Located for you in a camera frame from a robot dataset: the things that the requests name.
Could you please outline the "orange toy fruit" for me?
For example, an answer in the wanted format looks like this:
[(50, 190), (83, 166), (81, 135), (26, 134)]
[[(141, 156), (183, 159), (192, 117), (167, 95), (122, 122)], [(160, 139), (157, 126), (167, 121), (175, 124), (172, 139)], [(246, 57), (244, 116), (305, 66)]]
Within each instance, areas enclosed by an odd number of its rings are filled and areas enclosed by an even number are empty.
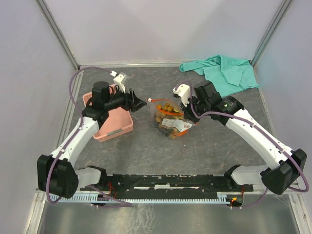
[(187, 130), (185, 130), (185, 131), (182, 131), (182, 132), (179, 132), (179, 131), (174, 131), (173, 135), (174, 135), (175, 137), (181, 137), (181, 136), (183, 136), (183, 135), (187, 134), (188, 132), (189, 132), (189, 130), (188, 130), (188, 129), (187, 129)]

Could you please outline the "clear zip top bag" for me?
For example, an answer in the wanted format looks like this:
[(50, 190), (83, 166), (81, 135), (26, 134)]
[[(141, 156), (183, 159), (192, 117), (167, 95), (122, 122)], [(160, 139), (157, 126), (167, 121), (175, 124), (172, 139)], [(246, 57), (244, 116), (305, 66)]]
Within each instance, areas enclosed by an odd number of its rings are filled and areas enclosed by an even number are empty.
[[(182, 132), (187, 129), (190, 130), (192, 127), (197, 125), (197, 123), (193, 124), (190, 120), (185, 119), (184, 113), (181, 107), (171, 100), (164, 99), (164, 98), (159, 98), (159, 99), (148, 98), (147, 104), (149, 106), (150, 115), (151, 115), (150, 117), (151, 125), (168, 138), (171, 138), (171, 139), (178, 138), (173, 135), (174, 131)], [(165, 104), (169, 104), (173, 109), (172, 112), (169, 113), (169, 115), (175, 116), (175, 119), (164, 119), (162, 122), (162, 125), (166, 126), (167, 128), (156, 127), (156, 124), (154, 121), (154, 113), (156, 111), (156, 105), (159, 105), (159, 104), (162, 106)]]

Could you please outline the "brown longan bunch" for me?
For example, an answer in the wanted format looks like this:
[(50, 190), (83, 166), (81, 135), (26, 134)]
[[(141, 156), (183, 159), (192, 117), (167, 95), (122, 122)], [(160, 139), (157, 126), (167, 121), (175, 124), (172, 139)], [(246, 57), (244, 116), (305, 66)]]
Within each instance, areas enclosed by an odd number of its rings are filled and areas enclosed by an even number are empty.
[(154, 113), (154, 121), (156, 127), (159, 128), (167, 128), (166, 126), (162, 125), (164, 119), (175, 119), (175, 116), (169, 115), (172, 112), (172, 107), (169, 104), (165, 105), (156, 105), (156, 111)]

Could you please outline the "pink perforated basket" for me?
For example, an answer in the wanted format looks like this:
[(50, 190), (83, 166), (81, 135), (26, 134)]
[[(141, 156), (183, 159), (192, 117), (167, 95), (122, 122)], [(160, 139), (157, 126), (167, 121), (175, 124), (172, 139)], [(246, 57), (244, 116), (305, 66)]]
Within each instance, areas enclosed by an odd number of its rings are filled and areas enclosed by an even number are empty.
[(85, 108), (82, 116), (98, 122), (99, 130), (93, 135), (98, 142), (105, 142), (133, 130), (129, 111), (121, 107), (109, 110), (109, 100), (117, 92), (121, 91), (115, 85), (99, 81), (94, 84), (90, 93), (83, 95)]

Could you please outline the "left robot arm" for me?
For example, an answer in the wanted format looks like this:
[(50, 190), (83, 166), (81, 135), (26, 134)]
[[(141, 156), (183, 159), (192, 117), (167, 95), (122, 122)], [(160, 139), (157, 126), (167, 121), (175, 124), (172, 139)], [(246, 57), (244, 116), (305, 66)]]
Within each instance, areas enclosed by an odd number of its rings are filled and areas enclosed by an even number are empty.
[(50, 155), (41, 155), (37, 160), (39, 190), (71, 198), (76, 190), (92, 185), (97, 190), (107, 187), (108, 178), (103, 168), (88, 166), (75, 170), (75, 162), (91, 137), (98, 132), (109, 118), (109, 112), (117, 108), (135, 112), (146, 106), (133, 89), (122, 91), (119, 85), (111, 90), (109, 83), (96, 82), (92, 96), (81, 112), (75, 128)]

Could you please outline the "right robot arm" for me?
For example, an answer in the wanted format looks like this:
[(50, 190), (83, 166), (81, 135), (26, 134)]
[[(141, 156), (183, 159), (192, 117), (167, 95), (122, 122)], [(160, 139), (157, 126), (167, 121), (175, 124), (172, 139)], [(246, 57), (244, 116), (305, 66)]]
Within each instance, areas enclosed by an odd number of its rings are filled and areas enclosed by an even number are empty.
[(174, 89), (181, 98), (185, 117), (193, 123), (203, 117), (219, 121), (242, 137), (265, 161), (262, 166), (233, 166), (224, 177), (224, 186), (234, 191), (241, 185), (264, 185), (274, 194), (281, 195), (303, 175), (307, 154), (302, 149), (293, 150), (273, 137), (232, 96), (221, 97), (210, 81), (193, 87), (186, 81)]

